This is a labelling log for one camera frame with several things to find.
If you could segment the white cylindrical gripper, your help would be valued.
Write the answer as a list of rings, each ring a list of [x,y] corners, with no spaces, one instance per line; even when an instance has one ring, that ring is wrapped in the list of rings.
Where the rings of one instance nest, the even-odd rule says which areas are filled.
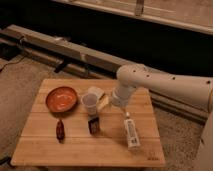
[[[117,107],[126,107],[131,96],[130,89],[121,84],[117,84],[111,94],[111,103]]]

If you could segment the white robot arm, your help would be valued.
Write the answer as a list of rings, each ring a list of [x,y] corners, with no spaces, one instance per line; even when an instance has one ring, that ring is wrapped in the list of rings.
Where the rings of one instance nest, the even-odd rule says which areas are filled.
[[[213,77],[149,72],[142,64],[123,65],[117,70],[117,84],[111,102],[126,107],[137,88],[144,87],[198,109],[213,111]]]

